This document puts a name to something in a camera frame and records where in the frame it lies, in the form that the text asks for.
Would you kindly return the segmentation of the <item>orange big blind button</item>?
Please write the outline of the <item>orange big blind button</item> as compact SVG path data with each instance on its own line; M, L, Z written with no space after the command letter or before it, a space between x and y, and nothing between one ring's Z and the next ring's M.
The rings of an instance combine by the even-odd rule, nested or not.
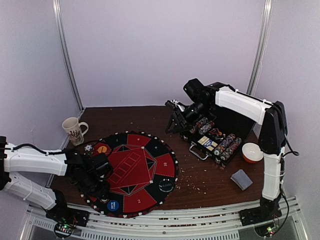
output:
M108 151L108 148L104 145L100 146L98 149L97 149L97 152L98 153L106 153Z

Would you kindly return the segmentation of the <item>blue small blind button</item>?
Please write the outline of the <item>blue small blind button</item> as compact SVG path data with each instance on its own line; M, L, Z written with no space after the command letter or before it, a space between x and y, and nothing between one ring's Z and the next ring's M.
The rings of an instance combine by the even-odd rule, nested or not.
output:
M114 212L114 211L117 211L120 207L120 204L117 200L110 200L108 203L107 203L107 209L110 211L110 212Z

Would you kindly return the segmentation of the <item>clear dealer button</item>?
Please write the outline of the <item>clear dealer button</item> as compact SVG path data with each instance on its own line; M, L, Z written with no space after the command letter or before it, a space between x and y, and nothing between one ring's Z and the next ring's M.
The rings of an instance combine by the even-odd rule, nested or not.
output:
M170 193L174 190L175 184L169 178L163 178L158 184L158 188L163 193Z

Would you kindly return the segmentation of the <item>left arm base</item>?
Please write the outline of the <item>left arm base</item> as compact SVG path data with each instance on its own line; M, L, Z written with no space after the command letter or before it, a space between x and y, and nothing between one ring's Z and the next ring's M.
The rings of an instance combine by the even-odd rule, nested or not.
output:
M54 207L50 210L45 209L46 217L57 223L71 227L86 227L90 213L70 207Z

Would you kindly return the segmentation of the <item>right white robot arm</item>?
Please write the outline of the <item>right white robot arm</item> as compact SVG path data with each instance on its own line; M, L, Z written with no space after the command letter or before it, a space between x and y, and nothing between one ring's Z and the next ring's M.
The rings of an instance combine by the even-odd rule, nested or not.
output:
M262 198L274 201L281 195L284 176L285 146L288 144L287 120L282 102L270 102L239 92L231 85L214 82L203 85L197 78L183 87L191 105L172 99L165 105L173 110L165 132L184 133L206 112L223 110L222 119L239 122L240 117L261 126L258 147L264 159Z

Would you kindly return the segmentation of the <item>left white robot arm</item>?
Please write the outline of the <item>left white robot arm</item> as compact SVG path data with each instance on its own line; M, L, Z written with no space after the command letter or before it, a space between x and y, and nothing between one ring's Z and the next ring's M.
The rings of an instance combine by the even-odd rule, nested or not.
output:
M13 193L24 200L33 202L53 215L61 222L72 218L64 194L42 187L20 172L46 173L71 178L77 188L86 196L106 201L110 185L102 176L110 173L112 166L104 153L88 155L77 148L42 150L30 143L14 145L0 138L0 188Z

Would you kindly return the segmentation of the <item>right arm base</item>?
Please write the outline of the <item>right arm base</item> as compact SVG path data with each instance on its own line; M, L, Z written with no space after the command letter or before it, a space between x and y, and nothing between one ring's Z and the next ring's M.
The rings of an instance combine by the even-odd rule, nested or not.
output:
M239 218L242 226L249 226L259 224L265 221L273 220L274 217L281 217L282 211L279 207L275 210L270 210L264 207L254 207L241 210L239 212Z

